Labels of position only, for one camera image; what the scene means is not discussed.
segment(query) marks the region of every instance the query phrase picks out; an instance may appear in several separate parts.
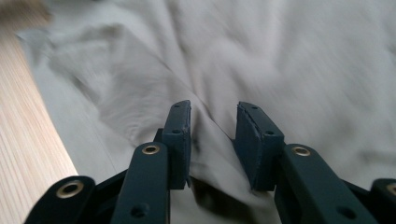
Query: wooden table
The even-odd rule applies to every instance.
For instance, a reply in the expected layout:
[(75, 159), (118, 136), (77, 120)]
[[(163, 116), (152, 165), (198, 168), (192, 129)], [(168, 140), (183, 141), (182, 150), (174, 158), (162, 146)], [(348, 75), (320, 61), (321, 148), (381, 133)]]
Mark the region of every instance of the wooden table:
[(22, 223), (50, 185), (77, 174), (14, 35), (49, 19), (39, 0), (0, 0), (0, 223)]

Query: white cloth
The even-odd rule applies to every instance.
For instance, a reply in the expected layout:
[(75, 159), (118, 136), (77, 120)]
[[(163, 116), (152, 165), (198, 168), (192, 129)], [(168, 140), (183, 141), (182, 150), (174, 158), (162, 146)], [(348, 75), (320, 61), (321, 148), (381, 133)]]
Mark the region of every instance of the white cloth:
[(80, 175), (100, 182), (191, 100), (191, 176), (247, 207), (215, 215), (172, 192), (171, 223), (276, 223), (233, 151), (236, 105), (260, 106), (287, 143), (316, 149), (345, 180), (396, 178), (396, 2), (47, 1), (19, 33)]

